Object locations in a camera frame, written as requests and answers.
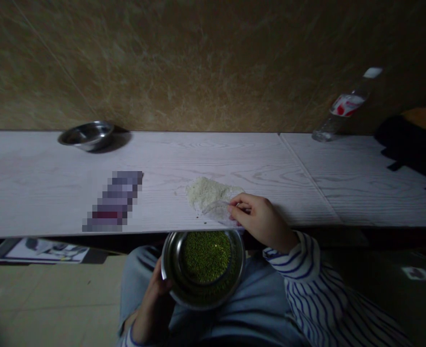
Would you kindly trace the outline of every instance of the bottle cap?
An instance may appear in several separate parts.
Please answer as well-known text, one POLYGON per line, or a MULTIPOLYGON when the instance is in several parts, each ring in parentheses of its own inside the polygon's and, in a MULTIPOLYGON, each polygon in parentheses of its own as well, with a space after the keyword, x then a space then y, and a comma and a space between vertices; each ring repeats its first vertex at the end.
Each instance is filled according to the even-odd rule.
POLYGON ((381 67, 370 67, 367 69, 367 71, 364 73, 365 78, 375 78, 383 71, 381 67))

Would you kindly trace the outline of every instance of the knee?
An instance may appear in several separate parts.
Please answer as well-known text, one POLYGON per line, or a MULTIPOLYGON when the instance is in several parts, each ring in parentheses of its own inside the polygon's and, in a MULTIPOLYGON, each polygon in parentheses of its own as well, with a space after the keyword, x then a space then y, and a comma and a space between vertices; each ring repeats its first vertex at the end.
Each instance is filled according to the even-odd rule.
POLYGON ((140 246, 133 249, 126 258, 126 264, 144 264, 155 266, 161 252, 153 246, 140 246))

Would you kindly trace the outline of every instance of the plastic bag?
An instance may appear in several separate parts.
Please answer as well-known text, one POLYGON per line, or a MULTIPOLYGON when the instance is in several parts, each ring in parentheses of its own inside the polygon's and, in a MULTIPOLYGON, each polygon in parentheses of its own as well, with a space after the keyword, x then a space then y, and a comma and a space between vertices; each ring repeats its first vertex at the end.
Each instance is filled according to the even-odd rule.
POLYGON ((223 200, 214 201, 203 209, 202 215, 218 223, 221 223, 222 225, 228 228, 235 229, 235 230, 244 230, 243 227, 237 226, 236 220, 229 219, 231 214, 227 210, 228 206, 229 206, 229 203, 227 201, 223 201, 223 200))

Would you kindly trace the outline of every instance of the beige marble wall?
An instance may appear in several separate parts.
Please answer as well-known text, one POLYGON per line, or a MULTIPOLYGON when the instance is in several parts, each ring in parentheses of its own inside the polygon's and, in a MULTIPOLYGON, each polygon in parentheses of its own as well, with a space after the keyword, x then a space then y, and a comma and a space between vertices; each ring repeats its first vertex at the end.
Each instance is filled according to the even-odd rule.
POLYGON ((347 132, 426 103, 426 1, 0 0, 0 129, 310 132, 370 66, 347 132))

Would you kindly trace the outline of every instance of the blue and white striped shirt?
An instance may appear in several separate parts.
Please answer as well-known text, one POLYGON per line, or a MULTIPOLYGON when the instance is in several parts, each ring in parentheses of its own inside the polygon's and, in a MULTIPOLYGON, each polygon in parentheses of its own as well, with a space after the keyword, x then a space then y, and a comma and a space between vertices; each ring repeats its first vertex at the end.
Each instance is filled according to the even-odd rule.
POLYGON ((294 320, 312 346, 412 346, 391 316, 321 262, 315 239, 295 233, 300 243, 289 254, 266 248, 263 255, 284 277, 294 320))

